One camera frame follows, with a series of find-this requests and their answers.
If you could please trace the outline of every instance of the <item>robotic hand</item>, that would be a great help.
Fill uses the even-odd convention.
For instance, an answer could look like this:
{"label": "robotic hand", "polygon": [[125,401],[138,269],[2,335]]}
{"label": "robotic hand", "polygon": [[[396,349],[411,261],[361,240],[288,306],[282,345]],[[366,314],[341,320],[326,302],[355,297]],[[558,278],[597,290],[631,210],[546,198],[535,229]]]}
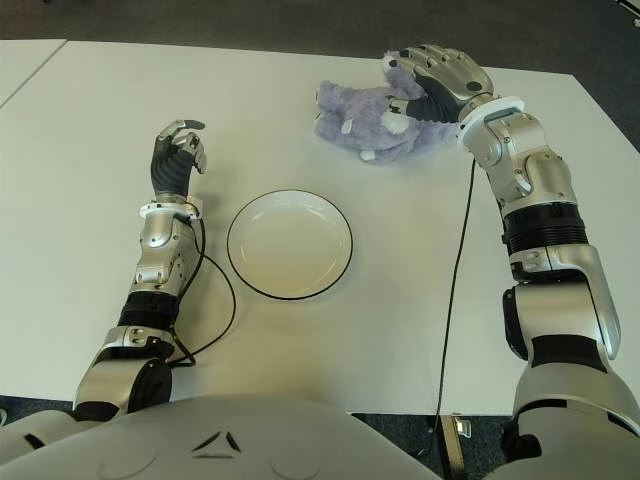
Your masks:
{"label": "robotic hand", "polygon": [[156,137],[151,159],[151,183],[157,196],[184,198],[189,192],[191,168],[198,173],[207,170],[207,156],[198,136],[190,132],[176,135],[184,129],[202,130],[204,123],[196,120],[175,120]]}
{"label": "robotic hand", "polygon": [[417,100],[391,99],[389,109],[417,120],[455,123],[475,107],[476,98],[492,99],[493,83],[471,57],[452,48],[421,45],[391,60],[413,76],[427,96]]}

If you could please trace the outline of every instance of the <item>black rim of plate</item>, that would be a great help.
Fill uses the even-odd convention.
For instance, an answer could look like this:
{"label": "black rim of plate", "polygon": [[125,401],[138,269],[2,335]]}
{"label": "black rim of plate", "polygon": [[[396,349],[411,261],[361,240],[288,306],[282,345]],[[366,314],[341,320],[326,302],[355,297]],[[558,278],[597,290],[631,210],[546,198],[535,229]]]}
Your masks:
{"label": "black rim of plate", "polygon": [[[245,280],[245,278],[240,274],[240,272],[238,272],[238,269],[236,268],[236,266],[233,263],[233,260],[231,259],[231,251],[229,250],[229,238],[231,237],[231,229],[233,228],[233,225],[236,223],[236,220],[238,219],[240,214],[242,212],[244,212],[244,210],[249,205],[251,205],[253,202],[255,202],[256,200],[258,200],[258,199],[260,199],[262,197],[266,197],[267,195],[272,195],[274,193],[281,193],[281,192],[308,193],[309,195],[313,195],[313,196],[316,196],[318,198],[321,198],[325,202],[327,202],[329,205],[331,205],[333,208],[335,208],[337,210],[337,212],[340,214],[340,216],[344,219],[344,222],[347,224],[347,231],[349,232],[349,242],[350,242],[350,245],[349,245],[349,258],[347,259],[347,263],[345,263],[344,268],[342,269],[342,272],[340,272],[340,275],[338,275],[333,282],[331,282],[329,285],[324,287],[322,290],[318,290],[317,292],[314,292],[314,293],[312,293],[310,295],[303,295],[301,297],[280,297],[278,295],[273,295],[271,293],[263,292],[262,290],[260,290],[259,288],[256,288],[255,286],[251,285],[251,283],[249,283],[247,280]],[[344,213],[342,213],[342,210],[340,210],[337,207],[337,205],[335,205],[333,202],[331,202],[330,200],[327,200],[322,195],[318,195],[317,193],[309,192],[307,190],[298,190],[298,189],[287,188],[287,189],[282,189],[282,190],[273,190],[272,192],[264,193],[262,195],[259,195],[259,196],[255,197],[253,200],[250,200],[249,202],[247,202],[238,211],[238,213],[236,213],[235,217],[233,217],[233,220],[231,221],[231,225],[229,225],[229,230],[227,231],[227,257],[229,258],[229,263],[231,264],[231,268],[233,268],[233,271],[236,272],[236,275],[238,275],[240,280],[242,280],[244,282],[244,284],[247,285],[249,288],[251,288],[255,292],[258,292],[261,295],[264,295],[264,296],[269,297],[269,298],[275,298],[276,300],[304,300],[305,298],[315,297],[316,295],[320,295],[322,292],[326,292],[331,287],[333,287],[336,283],[338,283],[338,280],[340,280],[342,278],[344,273],[347,271],[347,268],[349,268],[349,265],[351,264],[351,257],[352,256],[353,256],[353,233],[351,232],[351,225],[349,225],[349,221],[347,220],[347,217],[345,217]]]}

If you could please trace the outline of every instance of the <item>gray carpet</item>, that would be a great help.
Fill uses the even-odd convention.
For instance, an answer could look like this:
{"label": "gray carpet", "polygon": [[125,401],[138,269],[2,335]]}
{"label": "gray carpet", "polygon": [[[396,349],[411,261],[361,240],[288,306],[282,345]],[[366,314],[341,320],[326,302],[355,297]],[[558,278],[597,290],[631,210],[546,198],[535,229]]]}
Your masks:
{"label": "gray carpet", "polygon": [[[439,43],[465,50],[483,65],[575,75],[640,148],[640,29],[631,13],[609,0],[0,0],[0,37],[371,58],[387,49]],[[66,406],[0,397],[9,420]],[[359,418],[408,452],[430,441],[426,417]],[[499,433],[505,420],[472,417],[472,438],[462,439],[470,479],[504,461]],[[420,460],[442,473],[437,444]]]}

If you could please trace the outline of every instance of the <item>electrical wire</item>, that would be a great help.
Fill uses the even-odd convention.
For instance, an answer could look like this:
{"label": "electrical wire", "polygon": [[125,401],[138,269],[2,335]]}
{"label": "electrical wire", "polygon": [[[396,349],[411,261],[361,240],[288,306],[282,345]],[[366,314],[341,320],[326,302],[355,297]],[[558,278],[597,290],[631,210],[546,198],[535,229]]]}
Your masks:
{"label": "electrical wire", "polygon": [[436,405],[436,420],[433,426],[433,433],[429,438],[429,445],[423,448],[414,457],[426,457],[431,454],[433,449],[433,437],[436,435],[438,424],[440,422],[440,408],[442,407],[442,392],[444,390],[444,372],[447,362],[447,348],[449,346],[449,330],[451,329],[451,313],[453,311],[453,298],[456,291],[456,281],[458,280],[458,267],[460,266],[460,258],[462,258],[462,247],[464,246],[464,239],[467,234],[467,223],[469,221],[469,211],[471,210],[471,196],[473,194],[473,182],[476,172],[476,160],[473,159],[471,163],[471,175],[469,178],[469,193],[467,194],[467,206],[464,212],[464,220],[462,222],[462,231],[460,232],[460,242],[458,244],[458,254],[456,255],[456,262],[453,266],[453,275],[451,278],[451,289],[449,290],[449,308],[447,309],[447,322],[444,330],[444,344],[442,346],[442,359],[440,360],[440,383],[438,386],[438,403]]}
{"label": "electrical wire", "polygon": [[[191,205],[195,209],[197,216],[200,216],[200,211],[198,210],[198,207],[196,207],[191,202],[186,202],[186,203],[188,205]],[[178,298],[180,300],[182,300],[182,298],[187,294],[187,292],[189,291],[189,288],[191,287],[191,284],[193,283],[193,281],[195,280],[196,276],[198,275],[198,272],[200,271],[200,267],[202,266],[202,261],[206,258],[207,260],[209,260],[213,264],[214,267],[216,267],[218,269],[218,271],[222,274],[222,276],[224,277],[225,281],[227,282],[227,285],[229,286],[229,291],[231,292],[231,300],[232,300],[233,307],[232,307],[231,317],[229,319],[229,322],[227,322],[227,325],[222,330],[222,332],[218,336],[216,336],[213,340],[211,340],[210,342],[205,344],[203,347],[200,347],[200,348],[198,348],[197,350],[195,350],[193,352],[191,352],[184,345],[182,340],[180,340],[180,337],[179,337],[178,333],[175,331],[174,325],[171,325],[169,331],[170,331],[170,333],[171,333],[171,335],[173,337],[173,341],[178,346],[178,349],[184,355],[181,358],[178,358],[176,360],[172,360],[171,362],[168,362],[168,365],[171,368],[193,367],[196,364],[195,355],[197,355],[198,353],[202,352],[203,350],[209,348],[211,345],[215,344],[222,337],[224,337],[226,335],[226,333],[229,331],[229,329],[231,328],[231,325],[233,325],[233,321],[234,321],[234,319],[236,317],[237,300],[236,300],[236,293],[233,290],[233,286],[231,285],[231,280],[229,279],[229,276],[225,273],[225,271],[222,269],[222,267],[220,267],[220,265],[218,265],[218,263],[215,260],[213,260],[209,255],[207,255],[205,253],[205,246],[206,246],[207,237],[206,237],[206,234],[205,234],[204,220],[202,218],[200,218],[199,219],[199,223],[200,223],[200,244],[202,245],[202,248],[200,248],[200,246],[198,245],[197,235],[196,235],[196,232],[195,232],[193,226],[189,225],[189,227],[193,231],[193,234],[194,234],[193,241],[194,241],[195,246],[196,246],[196,251],[198,252],[198,254],[200,256],[198,257],[198,263],[196,264],[196,267],[193,270],[193,273],[189,277],[189,280],[187,280],[187,283],[185,284],[184,288],[182,289],[182,291],[178,295]]]}

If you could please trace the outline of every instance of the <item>stuffed animal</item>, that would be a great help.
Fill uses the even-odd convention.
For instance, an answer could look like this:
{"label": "stuffed animal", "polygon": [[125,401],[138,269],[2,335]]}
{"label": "stuffed animal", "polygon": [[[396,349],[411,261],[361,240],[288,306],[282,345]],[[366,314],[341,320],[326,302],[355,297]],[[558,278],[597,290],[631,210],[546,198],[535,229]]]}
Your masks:
{"label": "stuffed animal", "polygon": [[322,82],[316,92],[320,113],[316,134],[335,145],[360,152],[365,162],[386,163],[430,145],[443,142],[455,127],[435,122],[418,122],[387,111],[388,96],[415,99],[425,92],[409,74],[393,67],[394,56],[382,59],[389,87],[357,90]]}

